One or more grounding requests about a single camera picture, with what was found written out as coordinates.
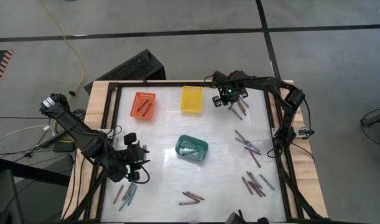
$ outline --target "green bowl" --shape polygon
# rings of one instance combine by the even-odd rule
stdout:
[[[196,161],[202,161],[206,157],[209,145],[205,141],[182,135],[176,144],[176,153]]]

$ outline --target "gray floor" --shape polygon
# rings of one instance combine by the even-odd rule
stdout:
[[[269,27],[380,24],[380,1],[262,3]],[[256,4],[251,0],[46,0],[45,4],[70,35],[261,27]],[[0,1],[0,37],[44,35],[59,33],[36,0]],[[380,108],[380,30],[286,32],[273,33],[271,37],[282,78],[294,80],[310,104],[316,131],[310,142],[330,218],[380,223],[380,146],[368,141],[359,128],[359,119],[365,113]],[[272,75],[260,33],[71,43],[85,64],[84,83],[144,49],[165,65],[170,80],[200,79],[215,70]],[[6,42],[0,43],[0,50],[14,51],[0,84],[0,116],[41,116],[39,104],[48,94],[67,93],[80,79],[77,59],[62,41]],[[87,94],[79,91],[72,108],[86,109],[87,100]],[[0,137],[44,123],[45,120],[0,120]],[[380,125],[367,131],[380,139]],[[42,133],[41,129],[33,129],[13,135],[0,142],[0,152],[29,149]],[[54,152],[38,153],[20,162],[31,164],[55,156]],[[36,214],[31,215],[35,217],[28,217],[29,222],[38,220]]]

